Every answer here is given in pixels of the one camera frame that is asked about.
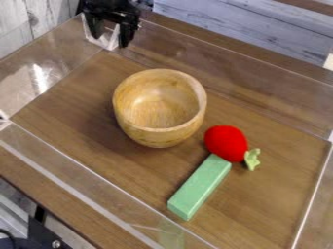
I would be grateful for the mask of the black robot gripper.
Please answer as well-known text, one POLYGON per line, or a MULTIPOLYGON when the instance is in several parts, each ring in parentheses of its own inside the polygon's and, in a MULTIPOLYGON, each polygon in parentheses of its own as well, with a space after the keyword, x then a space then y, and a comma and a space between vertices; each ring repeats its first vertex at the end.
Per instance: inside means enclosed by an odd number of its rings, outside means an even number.
POLYGON ((82 11, 95 39, 105 34, 105 20, 120 24, 120 46, 126 48, 140 29, 137 5, 130 0, 82 0, 82 11))

